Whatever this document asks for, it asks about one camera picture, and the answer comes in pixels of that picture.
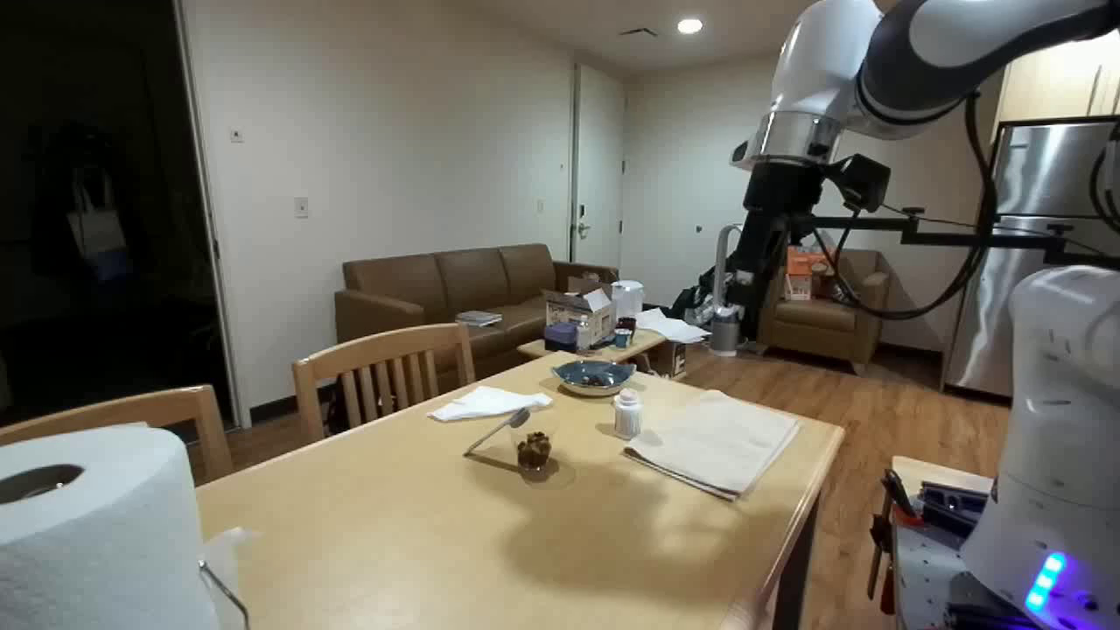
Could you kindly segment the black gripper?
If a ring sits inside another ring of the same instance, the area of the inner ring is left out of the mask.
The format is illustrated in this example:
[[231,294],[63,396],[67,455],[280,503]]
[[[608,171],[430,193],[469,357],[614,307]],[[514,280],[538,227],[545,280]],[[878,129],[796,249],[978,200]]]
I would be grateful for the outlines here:
[[747,189],[747,230],[739,240],[739,263],[752,278],[747,291],[741,338],[759,331],[762,300],[776,266],[784,263],[787,234],[812,213],[822,193],[818,165],[756,165]]

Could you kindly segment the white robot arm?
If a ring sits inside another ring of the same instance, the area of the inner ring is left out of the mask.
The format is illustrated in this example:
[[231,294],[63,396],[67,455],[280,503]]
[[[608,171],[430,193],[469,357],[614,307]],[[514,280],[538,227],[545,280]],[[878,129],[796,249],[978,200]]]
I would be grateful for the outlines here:
[[[782,46],[739,263],[769,285],[839,132],[900,138],[1013,59],[1101,40],[1120,0],[817,0]],[[1013,422],[958,560],[1045,630],[1120,630],[1120,272],[1049,266],[1013,291]]]

